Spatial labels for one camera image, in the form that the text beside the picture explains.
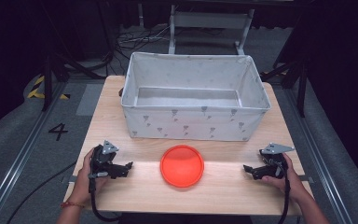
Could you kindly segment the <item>person's right hand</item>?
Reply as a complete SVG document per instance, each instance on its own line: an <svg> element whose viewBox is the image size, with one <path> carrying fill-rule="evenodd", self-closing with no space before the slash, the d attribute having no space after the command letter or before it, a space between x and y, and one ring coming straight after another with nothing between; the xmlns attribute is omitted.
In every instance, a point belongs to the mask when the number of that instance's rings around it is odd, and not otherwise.
<svg viewBox="0 0 358 224"><path fill-rule="evenodd" d="M282 155L288 166L286 173L290 184L289 198L295 203L300 203L308 195L308 192L303 186L298 174L294 170L291 159L285 153ZM285 180L283 178L279 179L265 175L262 177L261 181L279 189L280 191L285 191Z"/></svg>

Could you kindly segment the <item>metal floor rail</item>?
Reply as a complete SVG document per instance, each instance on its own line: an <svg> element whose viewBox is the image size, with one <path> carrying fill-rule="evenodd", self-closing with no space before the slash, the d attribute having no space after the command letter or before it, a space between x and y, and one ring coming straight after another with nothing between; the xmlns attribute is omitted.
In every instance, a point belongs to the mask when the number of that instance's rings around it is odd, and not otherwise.
<svg viewBox="0 0 358 224"><path fill-rule="evenodd" d="M334 210L338 223L353 224L348 209L346 208L344 202L342 201L341 195L337 190L336 183L332 178L322 157L322 154L310 132L310 128L305 119L300 116L297 110L295 95L290 90L284 90L283 93L294 113L294 118L297 125L299 126L300 132L305 137L306 147L310 156L310 160L312 161L314 169L316 170L321 184L324 187L324 191Z"/></svg>
<svg viewBox="0 0 358 224"><path fill-rule="evenodd" d="M36 122L30 133L27 135L27 138L22 145L19 153L17 154L15 160L12 162L8 171L5 174L5 177L0 185L0 211L5 204L10 192L14 188L23 167L28 161L32 151L34 150L34 145L39 137L41 130L45 123L47 122L48 116L50 115L53 107L56 105L62 92L66 87L65 82L59 82L56 87L53 89L52 95L49 98L49 105L45 111L42 111L38 114Z"/></svg>

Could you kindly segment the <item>white fabric storage box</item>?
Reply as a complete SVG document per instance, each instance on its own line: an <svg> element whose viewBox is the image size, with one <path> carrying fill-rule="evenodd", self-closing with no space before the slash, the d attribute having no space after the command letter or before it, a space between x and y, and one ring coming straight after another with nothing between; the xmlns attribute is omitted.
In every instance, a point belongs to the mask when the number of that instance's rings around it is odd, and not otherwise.
<svg viewBox="0 0 358 224"><path fill-rule="evenodd" d="M131 137L247 141L271 109L248 55L131 55L121 96Z"/></svg>

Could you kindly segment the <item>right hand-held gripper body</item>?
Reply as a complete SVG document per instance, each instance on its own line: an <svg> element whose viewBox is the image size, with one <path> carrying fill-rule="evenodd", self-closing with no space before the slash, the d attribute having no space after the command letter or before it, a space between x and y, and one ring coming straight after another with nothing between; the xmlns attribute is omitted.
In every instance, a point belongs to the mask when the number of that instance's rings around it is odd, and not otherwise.
<svg viewBox="0 0 358 224"><path fill-rule="evenodd" d="M288 166L282 154L294 150L294 147L269 143L265 148L260 149L259 153L265 166L270 169L269 173L272 173L273 177L283 178Z"/></svg>

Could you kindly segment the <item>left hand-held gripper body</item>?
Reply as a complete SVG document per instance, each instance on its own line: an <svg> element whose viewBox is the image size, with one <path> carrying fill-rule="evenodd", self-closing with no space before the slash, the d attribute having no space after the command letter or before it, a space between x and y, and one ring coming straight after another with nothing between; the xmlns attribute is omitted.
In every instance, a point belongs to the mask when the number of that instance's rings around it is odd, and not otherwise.
<svg viewBox="0 0 358 224"><path fill-rule="evenodd" d="M107 140L95 147L90 159L89 185L96 186L96 179L107 177L116 179L119 176L118 166L113 164L118 148Z"/></svg>

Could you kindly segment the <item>person's left hand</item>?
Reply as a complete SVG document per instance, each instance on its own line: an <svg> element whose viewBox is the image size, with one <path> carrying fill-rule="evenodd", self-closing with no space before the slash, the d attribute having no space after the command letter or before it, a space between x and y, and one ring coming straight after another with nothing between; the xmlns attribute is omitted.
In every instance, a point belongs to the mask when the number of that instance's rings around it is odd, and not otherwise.
<svg viewBox="0 0 358 224"><path fill-rule="evenodd" d="M90 200L89 174L92 153L93 149L91 149L84 157L82 168L78 171L75 186L71 196L68 199L69 202L85 204Z"/></svg>

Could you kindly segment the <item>red round plate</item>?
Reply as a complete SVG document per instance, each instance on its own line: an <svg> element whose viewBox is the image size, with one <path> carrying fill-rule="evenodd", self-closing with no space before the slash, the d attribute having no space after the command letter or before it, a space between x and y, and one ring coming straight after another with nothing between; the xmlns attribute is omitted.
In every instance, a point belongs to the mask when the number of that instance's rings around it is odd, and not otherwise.
<svg viewBox="0 0 358 224"><path fill-rule="evenodd" d="M204 160L193 147L178 145L169 148L161 157L159 169L163 179L177 188L198 183L203 175Z"/></svg>

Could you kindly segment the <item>grey metal stand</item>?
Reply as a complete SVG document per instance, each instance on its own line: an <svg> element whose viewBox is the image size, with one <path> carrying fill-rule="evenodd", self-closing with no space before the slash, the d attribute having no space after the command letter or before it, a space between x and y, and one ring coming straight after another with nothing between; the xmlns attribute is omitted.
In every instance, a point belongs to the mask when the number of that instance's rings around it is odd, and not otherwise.
<svg viewBox="0 0 358 224"><path fill-rule="evenodd" d="M241 38L234 43L239 55L244 55L244 44L251 28L255 11L250 9L244 14L183 12L176 5L171 5L170 43L168 52L175 53L175 29L183 28L214 28L241 30Z"/></svg>

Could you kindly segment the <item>black tripod stand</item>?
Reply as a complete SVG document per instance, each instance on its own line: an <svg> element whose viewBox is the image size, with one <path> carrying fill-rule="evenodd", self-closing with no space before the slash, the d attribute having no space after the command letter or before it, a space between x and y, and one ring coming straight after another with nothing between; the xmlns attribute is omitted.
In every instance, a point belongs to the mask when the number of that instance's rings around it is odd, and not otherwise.
<svg viewBox="0 0 358 224"><path fill-rule="evenodd" d="M290 10L299 13L295 28L289 35L281 52L273 64L274 69L268 73L262 73L261 79L267 81L283 72L286 73L281 81L284 89L292 89L297 83L296 109L301 118L305 117L304 102L307 86L306 49L304 38L301 37L302 26L305 23L304 16L307 14L313 0L294 0Z"/></svg>
<svg viewBox="0 0 358 224"><path fill-rule="evenodd" d="M45 44L44 109L53 99L52 80L65 83L75 71L100 79L94 71L113 60L114 38L106 26L103 0L37 0L38 29Z"/></svg>

